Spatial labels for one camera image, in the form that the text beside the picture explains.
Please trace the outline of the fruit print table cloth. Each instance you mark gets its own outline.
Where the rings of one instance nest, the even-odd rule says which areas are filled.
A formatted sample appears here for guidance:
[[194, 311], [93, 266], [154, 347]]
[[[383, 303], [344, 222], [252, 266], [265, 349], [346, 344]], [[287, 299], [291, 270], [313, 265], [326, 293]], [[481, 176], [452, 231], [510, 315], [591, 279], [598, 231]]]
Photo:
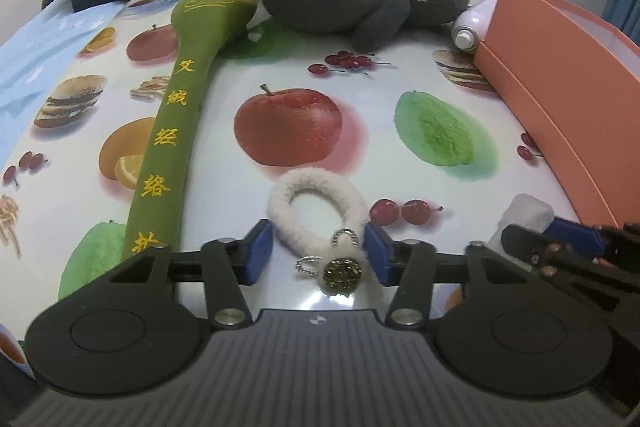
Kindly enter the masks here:
[[[1, 351], [48, 306], [122, 261], [143, 154], [178, 53], [181, 0], [132, 0], [76, 55], [1, 158]], [[518, 156], [522, 126], [483, 80], [444, 69], [446, 36], [408, 31], [332, 67], [341, 35], [305, 35], [258, 11], [216, 56], [192, 148], [180, 251], [241, 236], [272, 184], [312, 166], [352, 181], [368, 204], [428, 214], [410, 234], [446, 251], [487, 239], [514, 197], [570, 218], [542, 161]]]

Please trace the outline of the orange cardboard box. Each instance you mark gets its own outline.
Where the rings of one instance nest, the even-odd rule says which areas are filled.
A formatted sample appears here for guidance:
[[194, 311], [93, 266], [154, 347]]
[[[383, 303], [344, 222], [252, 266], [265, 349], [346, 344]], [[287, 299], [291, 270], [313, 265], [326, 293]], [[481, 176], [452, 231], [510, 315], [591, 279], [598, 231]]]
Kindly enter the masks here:
[[566, 0], [498, 0], [474, 64], [537, 143], [579, 220], [639, 219], [639, 48]]

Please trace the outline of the white spray bottle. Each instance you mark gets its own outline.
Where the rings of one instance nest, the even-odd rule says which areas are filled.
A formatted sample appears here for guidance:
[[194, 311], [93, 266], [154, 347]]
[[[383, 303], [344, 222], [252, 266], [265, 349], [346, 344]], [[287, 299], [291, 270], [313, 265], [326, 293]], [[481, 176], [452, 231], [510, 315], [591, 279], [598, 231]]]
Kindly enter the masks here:
[[486, 37], [498, 0], [480, 0], [458, 16], [450, 34], [456, 48], [474, 53]]

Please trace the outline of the green fabric massage hammer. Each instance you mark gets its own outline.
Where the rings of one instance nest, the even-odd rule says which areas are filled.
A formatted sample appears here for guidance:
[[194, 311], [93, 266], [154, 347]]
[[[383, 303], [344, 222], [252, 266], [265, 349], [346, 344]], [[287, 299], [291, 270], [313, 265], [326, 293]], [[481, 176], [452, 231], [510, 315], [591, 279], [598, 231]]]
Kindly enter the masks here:
[[210, 86], [209, 69], [239, 37], [255, 7], [238, 0], [181, 0], [171, 13], [178, 53], [160, 101], [127, 220], [122, 260], [179, 244], [192, 148]]

